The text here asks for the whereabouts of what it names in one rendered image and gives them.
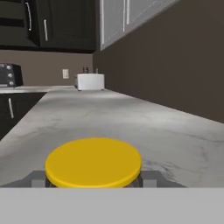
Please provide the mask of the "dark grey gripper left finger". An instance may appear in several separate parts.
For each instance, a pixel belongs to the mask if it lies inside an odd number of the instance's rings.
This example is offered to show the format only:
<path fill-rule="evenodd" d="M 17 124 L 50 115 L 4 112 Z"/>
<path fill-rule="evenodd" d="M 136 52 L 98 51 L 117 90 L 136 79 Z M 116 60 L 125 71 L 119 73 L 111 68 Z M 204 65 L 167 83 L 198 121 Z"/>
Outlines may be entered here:
<path fill-rule="evenodd" d="M 47 179 L 46 173 L 44 171 L 32 171 L 24 178 L 5 184 L 3 185 L 3 187 L 35 188 L 35 187 L 50 187 L 51 185 L 52 184 Z"/>

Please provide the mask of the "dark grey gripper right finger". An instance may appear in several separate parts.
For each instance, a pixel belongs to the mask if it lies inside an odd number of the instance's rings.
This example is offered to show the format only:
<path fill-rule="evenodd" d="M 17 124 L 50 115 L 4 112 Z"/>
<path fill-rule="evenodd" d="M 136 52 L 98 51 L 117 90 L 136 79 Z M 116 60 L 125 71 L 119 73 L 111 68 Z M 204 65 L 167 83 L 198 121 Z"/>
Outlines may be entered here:
<path fill-rule="evenodd" d="M 160 171 L 141 171 L 138 179 L 141 187 L 183 187 L 179 183 L 166 179 Z"/>

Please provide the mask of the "yellow-lidded jar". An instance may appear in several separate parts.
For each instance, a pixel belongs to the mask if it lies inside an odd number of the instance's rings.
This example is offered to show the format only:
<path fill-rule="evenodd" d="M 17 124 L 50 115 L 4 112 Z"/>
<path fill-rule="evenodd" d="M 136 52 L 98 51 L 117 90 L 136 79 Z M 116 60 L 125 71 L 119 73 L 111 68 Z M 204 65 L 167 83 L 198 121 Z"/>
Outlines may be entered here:
<path fill-rule="evenodd" d="M 45 160 L 49 186 L 71 188 L 141 187 L 142 157 L 129 143 L 88 137 L 64 143 Z"/>

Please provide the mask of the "dark base cabinet run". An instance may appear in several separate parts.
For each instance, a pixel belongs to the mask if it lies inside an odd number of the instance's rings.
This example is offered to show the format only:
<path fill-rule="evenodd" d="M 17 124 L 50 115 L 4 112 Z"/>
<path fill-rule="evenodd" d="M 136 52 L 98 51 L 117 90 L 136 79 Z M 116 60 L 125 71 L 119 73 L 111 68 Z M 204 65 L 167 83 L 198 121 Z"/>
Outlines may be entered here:
<path fill-rule="evenodd" d="M 46 92 L 0 94 L 0 141 L 45 94 Z"/>

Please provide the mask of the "black toaster oven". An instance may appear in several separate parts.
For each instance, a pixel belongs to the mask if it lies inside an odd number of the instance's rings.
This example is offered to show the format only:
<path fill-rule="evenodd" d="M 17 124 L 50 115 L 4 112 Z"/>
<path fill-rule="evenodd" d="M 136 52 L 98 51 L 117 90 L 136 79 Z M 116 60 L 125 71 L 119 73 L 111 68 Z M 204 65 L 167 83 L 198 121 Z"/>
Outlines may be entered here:
<path fill-rule="evenodd" d="M 20 65 L 0 63 L 0 88 L 15 88 L 23 85 Z"/>

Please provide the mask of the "dark wall cabinet run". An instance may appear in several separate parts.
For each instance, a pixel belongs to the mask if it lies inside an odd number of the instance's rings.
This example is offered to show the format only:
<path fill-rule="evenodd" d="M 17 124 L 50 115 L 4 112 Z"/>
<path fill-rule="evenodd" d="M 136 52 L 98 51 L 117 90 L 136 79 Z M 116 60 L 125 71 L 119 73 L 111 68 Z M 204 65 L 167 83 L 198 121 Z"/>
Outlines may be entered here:
<path fill-rule="evenodd" d="M 0 0 L 0 49 L 92 53 L 95 0 Z"/>

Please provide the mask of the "grey wall cabinet run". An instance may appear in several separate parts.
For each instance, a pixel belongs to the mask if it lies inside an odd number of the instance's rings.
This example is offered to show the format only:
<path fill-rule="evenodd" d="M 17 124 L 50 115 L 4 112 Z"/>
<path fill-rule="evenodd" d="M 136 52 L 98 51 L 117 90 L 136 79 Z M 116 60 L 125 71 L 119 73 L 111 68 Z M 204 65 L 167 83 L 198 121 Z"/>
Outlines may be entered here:
<path fill-rule="evenodd" d="M 100 0 L 101 49 L 134 31 L 179 0 Z"/>

